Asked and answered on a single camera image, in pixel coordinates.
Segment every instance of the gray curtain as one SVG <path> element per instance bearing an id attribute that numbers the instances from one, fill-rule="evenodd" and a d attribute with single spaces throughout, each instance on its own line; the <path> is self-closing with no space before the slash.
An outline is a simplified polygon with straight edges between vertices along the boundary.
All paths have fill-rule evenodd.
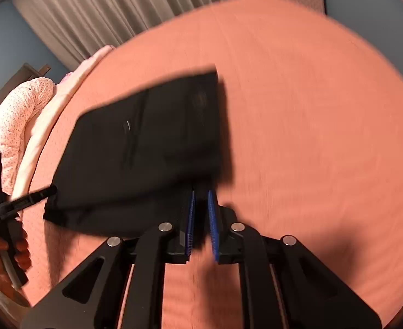
<path id="1" fill-rule="evenodd" d="M 218 0 L 12 0 L 69 69 L 106 44 L 118 46 L 176 15 Z"/>

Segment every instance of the folded black clothing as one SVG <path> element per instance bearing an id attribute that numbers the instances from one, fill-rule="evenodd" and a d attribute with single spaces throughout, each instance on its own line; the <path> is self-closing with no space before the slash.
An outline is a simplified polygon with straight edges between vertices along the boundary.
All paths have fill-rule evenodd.
<path id="1" fill-rule="evenodd" d="M 220 172 L 216 72 L 149 87 L 82 115 L 55 172 L 44 219 L 138 236 L 178 221 L 188 187 Z"/>

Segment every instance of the round metal bolt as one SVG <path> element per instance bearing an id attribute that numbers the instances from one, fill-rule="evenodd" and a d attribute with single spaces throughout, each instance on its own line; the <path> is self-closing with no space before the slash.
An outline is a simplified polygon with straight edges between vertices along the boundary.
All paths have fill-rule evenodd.
<path id="1" fill-rule="evenodd" d="M 113 236 L 107 240 L 107 245 L 111 247 L 118 246 L 121 243 L 121 239 L 117 236 Z"/>
<path id="2" fill-rule="evenodd" d="M 170 223 L 161 223 L 159 225 L 159 230 L 162 231 L 162 232 L 170 231 L 170 230 L 172 230 L 172 224 L 170 224 Z"/>
<path id="3" fill-rule="evenodd" d="M 282 242 L 287 246 L 293 246 L 297 243 L 297 240 L 294 236 L 287 235 L 282 238 Z"/>
<path id="4" fill-rule="evenodd" d="M 242 223 L 233 223 L 231 225 L 231 229 L 235 232 L 241 232 L 245 229 L 246 227 Z"/>

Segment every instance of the white floral pillow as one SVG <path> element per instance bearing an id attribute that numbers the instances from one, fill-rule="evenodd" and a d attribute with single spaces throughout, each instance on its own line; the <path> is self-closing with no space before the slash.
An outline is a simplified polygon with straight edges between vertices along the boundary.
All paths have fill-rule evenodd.
<path id="1" fill-rule="evenodd" d="M 54 82 L 47 78 L 26 81 L 12 90 L 0 105 L 2 190 L 11 194 L 25 152 L 25 128 L 51 100 Z"/>

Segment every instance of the headboard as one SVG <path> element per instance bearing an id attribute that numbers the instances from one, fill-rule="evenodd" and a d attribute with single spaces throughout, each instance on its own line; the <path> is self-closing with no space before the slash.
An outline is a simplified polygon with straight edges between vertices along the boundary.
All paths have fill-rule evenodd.
<path id="1" fill-rule="evenodd" d="M 49 65 L 43 66 L 39 71 L 32 68 L 31 65 L 25 63 L 22 67 L 14 74 L 6 84 L 0 89 L 0 104 L 2 104 L 3 100 L 6 96 L 19 86 L 21 83 L 26 82 L 27 80 L 31 80 L 34 78 L 39 78 L 44 76 L 51 68 Z"/>

